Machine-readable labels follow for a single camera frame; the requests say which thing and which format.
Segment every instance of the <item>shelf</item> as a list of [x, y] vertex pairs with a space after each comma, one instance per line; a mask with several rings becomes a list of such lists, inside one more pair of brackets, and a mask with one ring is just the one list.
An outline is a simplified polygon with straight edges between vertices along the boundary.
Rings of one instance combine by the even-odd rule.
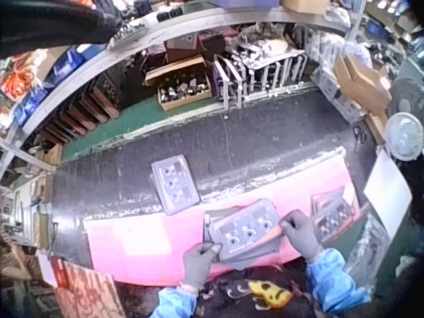
[[[222, 8], [214, 8], [189, 13], [155, 25], [147, 24], [146, 30], [142, 30], [140, 36], [135, 38], [132, 42], [124, 43], [121, 47], [114, 48], [113, 50], [104, 50], [78, 68], [50, 93], [22, 129], [15, 125], [11, 127], [6, 141], [13, 143], [17, 147], [21, 147], [26, 138], [34, 132], [40, 123], [42, 123], [43, 120], [65, 100], [65, 98], [70, 96], [97, 74], [104, 72], [116, 63], [141, 50], [192, 32], [241, 23], [255, 23], [258, 21], [302, 23], [322, 27], [340, 34], [348, 32], [348, 27], [346, 27], [342, 21], [335, 23], [334, 21], [326, 20], [324, 16], [297, 13], [282, 7], [269, 10], [256, 8], [224, 10]], [[4, 172], [13, 158], [14, 154], [11, 152], [2, 156], [0, 162], [0, 178], [3, 177]]]

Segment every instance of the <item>metal rack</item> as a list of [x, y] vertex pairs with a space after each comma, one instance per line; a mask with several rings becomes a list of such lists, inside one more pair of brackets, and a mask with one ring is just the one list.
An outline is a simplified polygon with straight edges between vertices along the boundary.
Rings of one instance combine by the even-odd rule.
[[[122, 46], [115, 48], [114, 51], [102, 51], [65, 79], [41, 103], [23, 128], [17, 127], [16, 124], [10, 128], [5, 141], [20, 148], [27, 137], [34, 132], [63, 100], [96, 75], [141, 50], [185, 34], [214, 27], [255, 23], [257, 21], [315, 25], [339, 34], [346, 34], [349, 31], [342, 21], [335, 23], [334, 21], [326, 20], [321, 15], [296, 13], [286, 10], [283, 7], [270, 10], [256, 8], [214, 8], [188, 13], [155, 25], [151, 25], [147, 21], [145, 30], [140, 31], [138, 38], [134, 37], [133, 41], [123, 43]], [[2, 155], [0, 161], [0, 178], [3, 177], [14, 157], [15, 154], [11, 151]]]

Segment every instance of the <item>box of parts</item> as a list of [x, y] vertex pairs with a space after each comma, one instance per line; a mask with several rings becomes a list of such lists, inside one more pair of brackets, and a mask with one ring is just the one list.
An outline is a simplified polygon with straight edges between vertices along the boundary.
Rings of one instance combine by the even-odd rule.
[[377, 72], [349, 56], [337, 59], [334, 73], [342, 93], [373, 114], [383, 113], [392, 101], [384, 69]]
[[300, 13], [325, 15], [327, 0], [281, 0], [282, 6]]
[[200, 55], [148, 72], [145, 84], [158, 86], [158, 101], [164, 111], [212, 97], [205, 60]]

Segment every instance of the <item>pink mat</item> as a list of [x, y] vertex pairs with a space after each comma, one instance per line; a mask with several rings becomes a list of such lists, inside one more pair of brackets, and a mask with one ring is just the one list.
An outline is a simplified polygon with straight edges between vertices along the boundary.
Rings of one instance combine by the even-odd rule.
[[[94, 269], [112, 274], [118, 282], [175, 286], [184, 276], [184, 252], [203, 240], [205, 211], [245, 206], [267, 197], [282, 217], [294, 209], [310, 215], [311, 195], [332, 191], [350, 182], [344, 158], [335, 156], [251, 192], [198, 205], [170, 217], [157, 213], [86, 221]], [[359, 211], [356, 198], [354, 207]], [[279, 253], [264, 256], [252, 266], [286, 263], [297, 257], [299, 254], [283, 238]], [[227, 265], [214, 265], [211, 278], [229, 270], [232, 268]]]

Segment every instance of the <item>blue sleeve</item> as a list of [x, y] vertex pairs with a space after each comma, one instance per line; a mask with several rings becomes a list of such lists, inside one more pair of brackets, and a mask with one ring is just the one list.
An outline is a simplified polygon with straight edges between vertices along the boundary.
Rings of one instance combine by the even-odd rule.
[[164, 288], [159, 292], [159, 306], [150, 318], [189, 318], [194, 314], [197, 295], [180, 288]]
[[343, 271], [345, 260], [334, 248], [324, 250], [319, 259], [308, 264], [306, 275], [312, 295], [325, 313], [338, 313], [371, 301], [364, 288], [356, 288], [354, 280]]

